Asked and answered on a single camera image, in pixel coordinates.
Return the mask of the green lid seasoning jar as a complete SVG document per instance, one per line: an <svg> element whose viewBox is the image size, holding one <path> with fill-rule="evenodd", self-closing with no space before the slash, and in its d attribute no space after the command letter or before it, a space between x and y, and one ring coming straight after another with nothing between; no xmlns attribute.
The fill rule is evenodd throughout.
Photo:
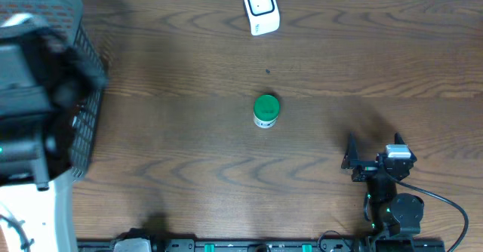
<svg viewBox="0 0 483 252"><path fill-rule="evenodd" d="M259 96L254 102L254 123L259 128L271 128L278 120L280 102L270 94Z"/></svg>

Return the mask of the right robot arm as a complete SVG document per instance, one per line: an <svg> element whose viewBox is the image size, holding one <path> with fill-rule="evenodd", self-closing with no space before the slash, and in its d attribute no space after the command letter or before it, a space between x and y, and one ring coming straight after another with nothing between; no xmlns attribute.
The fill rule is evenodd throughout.
<svg viewBox="0 0 483 252"><path fill-rule="evenodd" d="M373 227L370 235L353 242L351 250L415 250L413 237L420 233L424 202L418 196L399 193L396 184L409 176L416 161L400 134L373 160L359 158L355 137L349 135L341 168L352 170L353 182L367 184L363 211Z"/></svg>

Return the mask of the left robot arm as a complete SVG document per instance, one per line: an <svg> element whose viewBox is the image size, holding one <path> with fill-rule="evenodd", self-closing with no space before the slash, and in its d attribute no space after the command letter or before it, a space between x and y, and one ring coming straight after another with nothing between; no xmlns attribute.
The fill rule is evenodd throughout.
<svg viewBox="0 0 483 252"><path fill-rule="evenodd" d="M11 251L75 251L72 187L89 165L106 71L43 17L1 26L1 229Z"/></svg>

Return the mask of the white barcode scanner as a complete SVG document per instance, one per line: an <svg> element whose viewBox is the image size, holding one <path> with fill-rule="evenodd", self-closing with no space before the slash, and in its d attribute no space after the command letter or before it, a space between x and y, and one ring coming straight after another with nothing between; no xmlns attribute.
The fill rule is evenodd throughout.
<svg viewBox="0 0 483 252"><path fill-rule="evenodd" d="M264 35L280 26L280 13L276 0L244 0L251 34Z"/></svg>

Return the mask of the grey plastic mesh basket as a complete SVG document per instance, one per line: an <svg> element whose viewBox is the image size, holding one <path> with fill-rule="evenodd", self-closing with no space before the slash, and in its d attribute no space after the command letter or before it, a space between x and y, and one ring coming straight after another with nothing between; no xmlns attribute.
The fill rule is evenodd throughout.
<svg viewBox="0 0 483 252"><path fill-rule="evenodd" d="M55 28L73 47L83 52L94 64L94 70L104 75L106 69L91 43L82 23L82 0L1 0L1 21L19 13L38 14ZM69 149L72 175L75 180L84 179L91 164L97 120L100 114L103 92L97 90L78 104L79 111L72 120L75 139Z"/></svg>

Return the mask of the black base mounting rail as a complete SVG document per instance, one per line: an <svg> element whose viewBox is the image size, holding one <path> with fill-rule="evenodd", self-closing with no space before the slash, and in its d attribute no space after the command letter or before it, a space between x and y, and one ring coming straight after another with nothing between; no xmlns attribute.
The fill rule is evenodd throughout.
<svg viewBox="0 0 483 252"><path fill-rule="evenodd" d="M142 229L131 229L112 240L80 240L78 252L337 252L337 251L413 251L443 252L443 241L431 238L372 241L370 238L350 238L334 231L319 239L306 240L202 240L190 238L162 239L147 235Z"/></svg>

